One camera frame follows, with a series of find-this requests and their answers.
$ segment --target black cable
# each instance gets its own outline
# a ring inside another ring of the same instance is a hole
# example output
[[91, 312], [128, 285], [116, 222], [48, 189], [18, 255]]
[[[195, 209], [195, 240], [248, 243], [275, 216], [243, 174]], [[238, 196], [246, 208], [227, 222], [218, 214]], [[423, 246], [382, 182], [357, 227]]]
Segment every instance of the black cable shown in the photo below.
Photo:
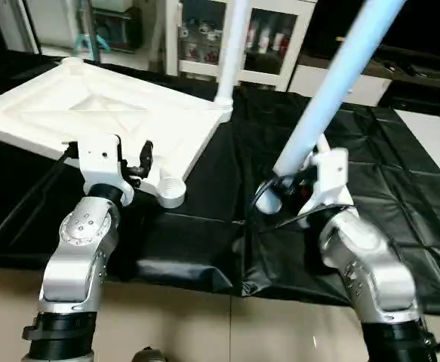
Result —
[[299, 171], [297, 173], [293, 173], [291, 175], [284, 175], [284, 176], [274, 176], [268, 181], [266, 181], [258, 190], [257, 193], [255, 193], [255, 196], [250, 201], [250, 207], [247, 210], [247, 219], [249, 219], [252, 211], [255, 208], [255, 205], [257, 204], [258, 200], [260, 200], [260, 197], [265, 193], [265, 191], [275, 185], [276, 183], [280, 183], [285, 181], [286, 179], [296, 179], [299, 176], [303, 174], [303, 171]]
[[296, 215], [296, 216], [293, 216], [293, 217], [291, 217], [289, 219], [286, 219], [284, 221], [278, 222], [278, 223], [276, 223], [273, 226], [270, 226], [268, 228], [265, 228], [265, 229], [261, 230], [260, 232], [264, 233], [264, 232], [270, 232], [270, 231], [273, 231], [273, 230], [276, 230], [276, 229], [280, 229], [280, 228], [284, 227], [285, 225], [288, 225], [288, 224], [291, 224], [293, 222], [305, 219], [306, 217], [311, 216], [314, 213], [317, 213], [319, 211], [330, 210], [330, 209], [335, 209], [335, 208], [340, 208], [341, 210], [345, 210], [345, 209], [347, 209], [349, 207], [353, 207], [353, 206], [352, 205], [348, 205], [348, 204], [329, 204], [329, 205], [318, 206], [315, 209], [307, 211], [306, 213], [302, 213], [301, 215]]
[[75, 149], [75, 145], [72, 143], [69, 144], [69, 148], [60, 156], [60, 158], [54, 163], [51, 169], [38, 181], [34, 186], [18, 201], [13, 210], [5, 217], [5, 219], [0, 224], [0, 236], [5, 232], [7, 227], [10, 225], [11, 221], [15, 218], [15, 216], [23, 209], [26, 202], [32, 198], [38, 191], [43, 189], [44, 186], [47, 186], [50, 179], [55, 180], [58, 177], [58, 173], [60, 173], [64, 167], [63, 163], [68, 157], [74, 157], [76, 155], [77, 150]]

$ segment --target table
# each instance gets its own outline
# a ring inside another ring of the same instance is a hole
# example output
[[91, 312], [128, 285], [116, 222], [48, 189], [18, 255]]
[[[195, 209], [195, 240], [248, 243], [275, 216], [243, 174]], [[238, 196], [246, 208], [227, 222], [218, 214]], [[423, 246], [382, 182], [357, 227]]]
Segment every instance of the table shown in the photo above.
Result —
[[[0, 93], [54, 61], [0, 54]], [[103, 66], [209, 100], [216, 91], [203, 81]], [[308, 235], [285, 228], [244, 238], [246, 205], [308, 99], [249, 88], [237, 89], [234, 98], [231, 122], [218, 128], [186, 181], [185, 203], [162, 210], [139, 195], [125, 211], [111, 274], [212, 293], [348, 305], [340, 278], [323, 275], [314, 262]], [[413, 272], [423, 310], [440, 314], [440, 170], [412, 127], [393, 110], [345, 105], [326, 136], [331, 146], [349, 150], [349, 190], [360, 214], [383, 230]], [[50, 166], [51, 160], [0, 143], [0, 222]], [[31, 205], [0, 240], [0, 266], [43, 268], [56, 247], [58, 225], [81, 196], [80, 174], [68, 168], [43, 202]], [[272, 222], [254, 218], [258, 225]]]

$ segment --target white plastic frame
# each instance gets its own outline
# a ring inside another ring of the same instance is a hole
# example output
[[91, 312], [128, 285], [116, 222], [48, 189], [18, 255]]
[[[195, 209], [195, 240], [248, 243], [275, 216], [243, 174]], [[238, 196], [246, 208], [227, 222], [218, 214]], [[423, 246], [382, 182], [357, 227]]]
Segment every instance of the white plastic frame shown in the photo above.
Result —
[[0, 140], [58, 159], [66, 145], [95, 133], [121, 137], [122, 157], [139, 165], [147, 140], [153, 163], [140, 189], [164, 207], [184, 199], [196, 160], [229, 113], [207, 100], [88, 65], [79, 58], [0, 95]]

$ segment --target white pole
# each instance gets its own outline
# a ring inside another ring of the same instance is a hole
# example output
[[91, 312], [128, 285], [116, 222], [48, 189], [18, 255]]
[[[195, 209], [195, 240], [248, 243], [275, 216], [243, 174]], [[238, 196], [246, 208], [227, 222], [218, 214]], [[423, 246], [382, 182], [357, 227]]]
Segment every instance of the white pole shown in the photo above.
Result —
[[[300, 169], [319, 137], [331, 123], [343, 98], [362, 73], [405, 1], [367, 0], [365, 2], [345, 42], [332, 61], [325, 80], [315, 97], [310, 100], [275, 163], [273, 171], [277, 175], [296, 173]], [[259, 200], [262, 205], [272, 205], [275, 209], [278, 208], [280, 201], [273, 193], [265, 193], [265, 198], [269, 200], [261, 200], [261, 198]]]
[[228, 42], [223, 58], [223, 68], [221, 69], [220, 83], [214, 102], [225, 109], [233, 111], [233, 87], [238, 79], [240, 60], [245, 46], [245, 37], [248, 27], [248, 12], [250, 10], [250, 0], [235, 0], [233, 3], [232, 23], [229, 28]]

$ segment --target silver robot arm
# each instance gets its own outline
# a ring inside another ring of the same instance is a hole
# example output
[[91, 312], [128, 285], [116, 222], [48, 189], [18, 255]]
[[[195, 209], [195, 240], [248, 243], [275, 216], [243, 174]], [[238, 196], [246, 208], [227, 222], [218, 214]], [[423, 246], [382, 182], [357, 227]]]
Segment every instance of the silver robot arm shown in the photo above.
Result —
[[386, 237], [349, 210], [309, 222], [320, 230], [323, 263], [339, 271], [361, 321], [370, 362], [435, 362], [435, 341], [422, 326], [414, 279]]
[[[120, 140], [114, 135], [78, 141], [79, 167], [85, 178], [86, 196], [59, 228], [59, 244], [45, 269], [34, 324], [23, 330], [31, 341], [22, 361], [91, 362], [92, 340], [100, 305], [101, 284], [106, 265], [118, 243], [119, 211], [134, 198], [132, 185], [140, 174], [126, 181], [120, 156]], [[146, 143], [151, 166], [152, 144]], [[128, 170], [139, 170], [129, 167]]]

